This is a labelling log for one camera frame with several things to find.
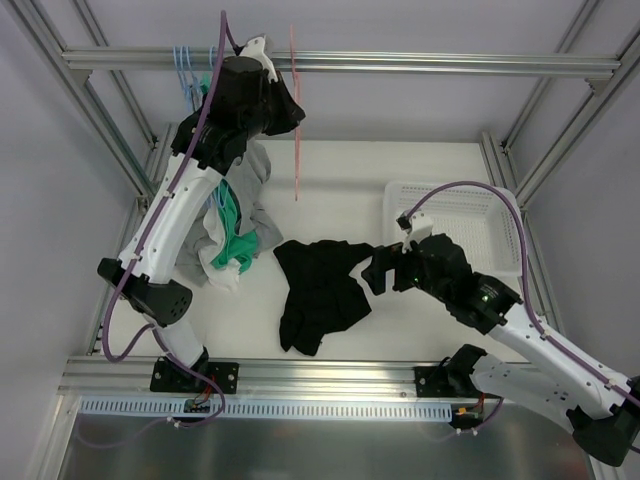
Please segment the black tank top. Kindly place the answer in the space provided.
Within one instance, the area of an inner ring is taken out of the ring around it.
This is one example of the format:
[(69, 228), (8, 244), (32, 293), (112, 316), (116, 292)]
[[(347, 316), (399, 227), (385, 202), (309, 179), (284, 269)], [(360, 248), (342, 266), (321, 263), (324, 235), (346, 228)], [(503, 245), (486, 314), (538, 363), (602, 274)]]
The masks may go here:
[(371, 313), (352, 270), (373, 254), (367, 243), (289, 240), (273, 250), (289, 292), (280, 318), (284, 351), (314, 356), (327, 334), (344, 332)]

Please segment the pink wire hanger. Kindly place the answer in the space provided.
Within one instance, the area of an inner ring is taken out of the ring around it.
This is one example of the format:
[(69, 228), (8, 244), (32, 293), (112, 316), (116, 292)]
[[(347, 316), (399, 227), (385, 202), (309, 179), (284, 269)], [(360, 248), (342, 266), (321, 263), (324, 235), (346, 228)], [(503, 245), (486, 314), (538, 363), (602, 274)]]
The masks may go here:
[[(291, 60), (291, 76), (293, 82), (293, 99), (296, 102), (296, 105), (299, 107), (300, 102), (300, 80), (299, 74), (297, 72), (297, 64), (296, 64), (296, 48), (295, 48), (295, 27), (293, 24), (290, 24), (289, 27), (289, 49), (290, 49), (290, 60)], [(296, 113), (296, 128), (294, 130), (294, 200), (295, 202), (299, 201), (300, 196), (300, 173), (301, 173), (301, 130), (300, 130), (300, 122), (301, 122), (301, 114)]]

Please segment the green tank top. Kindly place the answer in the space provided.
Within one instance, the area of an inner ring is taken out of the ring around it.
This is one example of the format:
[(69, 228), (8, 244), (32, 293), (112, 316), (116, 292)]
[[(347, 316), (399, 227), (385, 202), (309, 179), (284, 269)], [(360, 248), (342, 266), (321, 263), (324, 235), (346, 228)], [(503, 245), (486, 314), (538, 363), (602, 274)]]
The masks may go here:
[(216, 270), (230, 267), (231, 262), (238, 264), (238, 273), (246, 272), (253, 263), (258, 250), (258, 237), (254, 231), (240, 234), (241, 211), (239, 202), (226, 180), (214, 190), (218, 218), (222, 222), (225, 240), (220, 252), (210, 261)]

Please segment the blue hanger of green top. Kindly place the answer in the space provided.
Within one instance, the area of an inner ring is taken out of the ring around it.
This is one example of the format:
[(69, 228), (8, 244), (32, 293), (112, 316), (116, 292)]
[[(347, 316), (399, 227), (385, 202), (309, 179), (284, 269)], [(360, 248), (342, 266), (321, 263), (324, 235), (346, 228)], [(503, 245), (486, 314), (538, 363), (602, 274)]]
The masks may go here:
[(218, 48), (215, 46), (211, 46), (208, 51), (208, 64), (210, 72), (208, 74), (204, 74), (200, 81), (200, 91), (202, 93), (202, 98), (206, 99), (209, 96), (209, 93), (212, 89), (214, 89), (214, 84), (216, 80), (216, 63), (218, 60)]

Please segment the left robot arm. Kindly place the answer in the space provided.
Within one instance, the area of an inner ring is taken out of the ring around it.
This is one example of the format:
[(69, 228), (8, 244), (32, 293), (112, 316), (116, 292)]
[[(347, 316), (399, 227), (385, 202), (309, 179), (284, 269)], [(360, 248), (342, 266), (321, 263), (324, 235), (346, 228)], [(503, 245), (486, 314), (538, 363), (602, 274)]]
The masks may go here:
[(192, 291), (172, 277), (180, 248), (206, 198), (258, 135), (288, 133), (304, 118), (265, 53), (216, 62), (203, 105), (179, 125), (164, 180), (130, 243), (97, 272), (146, 321), (175, 388), (205, 389), (209, 356), (189, 322)]

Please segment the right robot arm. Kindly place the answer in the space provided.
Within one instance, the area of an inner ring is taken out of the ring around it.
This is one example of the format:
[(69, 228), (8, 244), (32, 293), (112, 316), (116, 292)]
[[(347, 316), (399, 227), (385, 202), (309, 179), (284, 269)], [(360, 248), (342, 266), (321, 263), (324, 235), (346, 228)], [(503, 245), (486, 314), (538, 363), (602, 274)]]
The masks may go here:
[(559, 425), (591, 457), (619, 467), (639, 435), (639, 380), (606, 367), (537, 317), (513, 289), (473, 271), (463, 249), (444, 234), (408, 247), (375, 249), (362, 277), (375, 295), (418, 289), (440, 301), (462, 325), (509, 347), (529, 362), (510, 365), (463, 345), (444, 365), (456, 395), (474, 391), (517, 403)]

